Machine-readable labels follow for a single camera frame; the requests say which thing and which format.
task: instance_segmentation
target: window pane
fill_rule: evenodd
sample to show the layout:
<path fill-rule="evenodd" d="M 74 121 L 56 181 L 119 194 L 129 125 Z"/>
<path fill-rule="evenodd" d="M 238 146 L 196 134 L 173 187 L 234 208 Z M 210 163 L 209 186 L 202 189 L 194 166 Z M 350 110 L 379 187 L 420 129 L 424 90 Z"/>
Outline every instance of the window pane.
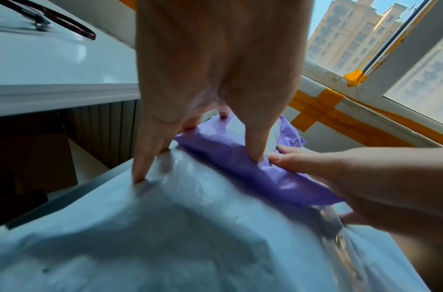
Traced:
<path fill-rule="evenodd" d="M 443 40 L 385 96 L 443 123 Z"/>
<path fill-rule="evenodd" d="M 359 69 L 383 47 L 422 0 L 396 2 L 315 0 L 307 59 L 342 76 Z"/>

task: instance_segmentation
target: eyeglasses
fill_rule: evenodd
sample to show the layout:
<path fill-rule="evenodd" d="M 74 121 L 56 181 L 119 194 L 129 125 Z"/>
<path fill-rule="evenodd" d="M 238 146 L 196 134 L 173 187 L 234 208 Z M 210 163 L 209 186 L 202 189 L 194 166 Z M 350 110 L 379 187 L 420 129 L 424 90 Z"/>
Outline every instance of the eyeglasses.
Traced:
<path fill-rule="evenodd" d="M 36 4 L 32 1 L 0 0 L 0 5 L 10 8 L 11 10 L 18 12 L 22 16 L 27 17 L 32 21 L 34 21 L 36 30 L 48 31 L 52 27 L 51 23 L 46 19 L 48 18 L 51 21 L 61 25 L 62 27 L 65 27 L 83 37 L 89 38 L 91 40 L 96 39 L 96 34 L 91 29 L 84 26 L 83 24 L 80 24 L 74 19 L 62 15 L 61 13 L 56 12 L 55 10 Z"/>

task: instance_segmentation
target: human hand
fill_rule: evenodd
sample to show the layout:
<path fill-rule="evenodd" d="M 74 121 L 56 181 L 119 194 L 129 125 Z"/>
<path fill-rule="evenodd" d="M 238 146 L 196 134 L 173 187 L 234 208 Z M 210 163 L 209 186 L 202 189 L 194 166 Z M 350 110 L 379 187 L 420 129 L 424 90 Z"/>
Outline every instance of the human hand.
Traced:
<path fill-rule="evenodd" d="M 142 121 L 132 177 L 202 114 L 230 108 L 261 161 L 269 130 L 298 89 L 313 0 L 142 0 L 136 51 Z"/>
<path fill-rule="evenodd" d="M 354 212 L 345 224 L 443 243 L 443 149 L 278 150 L 268 156 L 272 164 L 307 173 L 346 200 Z"/>

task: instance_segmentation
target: fingernail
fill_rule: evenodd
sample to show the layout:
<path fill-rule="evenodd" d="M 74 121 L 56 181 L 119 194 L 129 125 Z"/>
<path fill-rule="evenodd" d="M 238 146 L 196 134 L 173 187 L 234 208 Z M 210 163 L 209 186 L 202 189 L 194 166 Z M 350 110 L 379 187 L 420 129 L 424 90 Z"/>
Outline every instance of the fingernail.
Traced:
<path fill-rule="evenodd" d="M 268 154 L 268 159 L 269 159 L 269 162 L 271 162 L 271 163 L 278 163 L 283 156 L 284 156 L 284 154 L 272 152 L 272 153 Z"/>

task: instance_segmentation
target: white desk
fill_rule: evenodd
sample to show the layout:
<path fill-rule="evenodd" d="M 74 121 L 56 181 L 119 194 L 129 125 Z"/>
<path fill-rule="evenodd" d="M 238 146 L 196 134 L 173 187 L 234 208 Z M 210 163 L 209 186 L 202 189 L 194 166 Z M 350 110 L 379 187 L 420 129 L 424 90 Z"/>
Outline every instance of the white desk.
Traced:
<path fill-rule="evenodd" d="M 139 98 L 135 51 L 46 1 L 97 34 L 95 41 L 54 23 L 29 21 L 0 5 L 0 116 Z"/>

